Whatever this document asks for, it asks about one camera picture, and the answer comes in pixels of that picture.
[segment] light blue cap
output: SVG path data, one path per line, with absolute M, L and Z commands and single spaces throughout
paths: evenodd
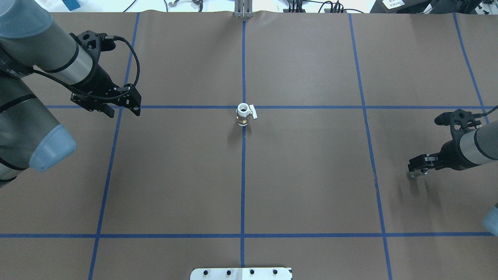
M 492 234 L 498 236 L 498 208 L 493 207 L 484 217 L 483 226 Z
M 52 15 L 34 0 L 0 0 L 0 37 L 26 38 L 47 30 Z
M 73 138 L 63 125 L 58 125 L 36 147 L 29 160 L 29 166 L 44 172 L 74 151 L 76 143 Z

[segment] gray metal connector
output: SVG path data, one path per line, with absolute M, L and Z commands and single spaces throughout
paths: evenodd
M 252 116 L 254 120 L 257 119 L 256 108 L 254 105 L 248 105 L 247 103 L 240 103 L 237 106 L 237 123 L 241 127 L 248 125 L 249 118 Z

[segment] white bracket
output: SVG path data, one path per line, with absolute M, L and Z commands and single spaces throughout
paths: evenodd
M 291 268 L 194 269 L 190 280 L 292 280 Z
M 235 0 L 234 16 L 239 18 L 251 18 L 252 0 Z

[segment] white mounting plate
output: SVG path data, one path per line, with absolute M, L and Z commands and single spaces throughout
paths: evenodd
M 194 269 L 190 280 L 292 280 L 292 268 Z

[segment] white paper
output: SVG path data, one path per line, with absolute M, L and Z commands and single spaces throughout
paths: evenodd
M 394 9 L 397 7 L 401 7 L 404 5 L 403 0 L 382 0 L 382 3 L 388 8 L 388 9 Z

